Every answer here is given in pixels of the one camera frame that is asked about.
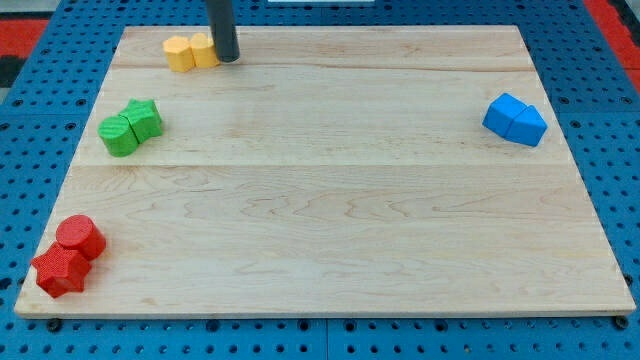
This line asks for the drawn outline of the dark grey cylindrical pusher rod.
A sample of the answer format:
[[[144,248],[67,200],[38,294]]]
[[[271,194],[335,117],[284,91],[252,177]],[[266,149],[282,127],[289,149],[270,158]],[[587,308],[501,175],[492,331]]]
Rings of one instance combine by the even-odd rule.
[[[240,49],[232,1],[205,0],[205,6],[218,60],[235,62],[240,58]]]

